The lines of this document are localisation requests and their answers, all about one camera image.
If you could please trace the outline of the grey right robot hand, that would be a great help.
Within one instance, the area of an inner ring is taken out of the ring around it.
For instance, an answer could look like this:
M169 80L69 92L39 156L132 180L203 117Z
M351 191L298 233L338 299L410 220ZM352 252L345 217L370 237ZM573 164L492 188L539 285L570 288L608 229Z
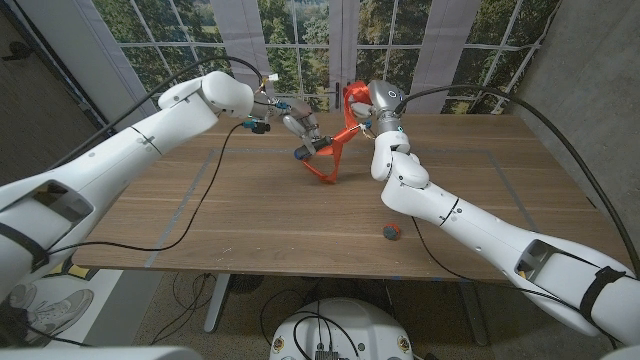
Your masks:
M376 120L377 134L399 131L400 116L395 108L403 100L403 93L387 81L372 80L362 90L356 89L345 100L359 119Z

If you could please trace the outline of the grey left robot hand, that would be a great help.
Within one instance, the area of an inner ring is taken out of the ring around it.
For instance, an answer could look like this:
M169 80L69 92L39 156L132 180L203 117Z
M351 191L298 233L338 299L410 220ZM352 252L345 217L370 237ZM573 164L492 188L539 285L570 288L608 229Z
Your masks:
M275 118L302 141L294 151L298 160L315 155L333 143L331 136L322 136L312 108L305 101L296 98L265 98L254 101L251 114L265 122Z

